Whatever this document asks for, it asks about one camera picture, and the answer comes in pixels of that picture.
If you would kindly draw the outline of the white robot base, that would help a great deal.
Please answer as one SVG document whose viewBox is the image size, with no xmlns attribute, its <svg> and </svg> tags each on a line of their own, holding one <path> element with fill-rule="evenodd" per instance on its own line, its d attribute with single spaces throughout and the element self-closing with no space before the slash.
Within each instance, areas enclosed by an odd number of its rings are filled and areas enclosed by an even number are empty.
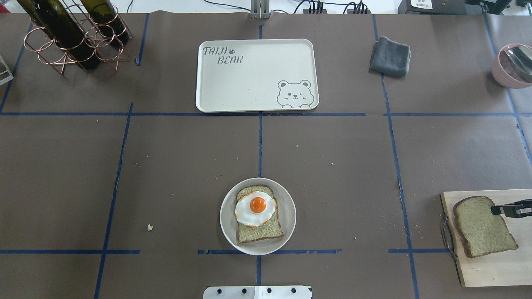
<svg viewBox="0 0 532 299">
<path fill-rule="evenodd" d="M 312 299 L 311 286 L 211 286 L 204 299 Z"/>
</svg>

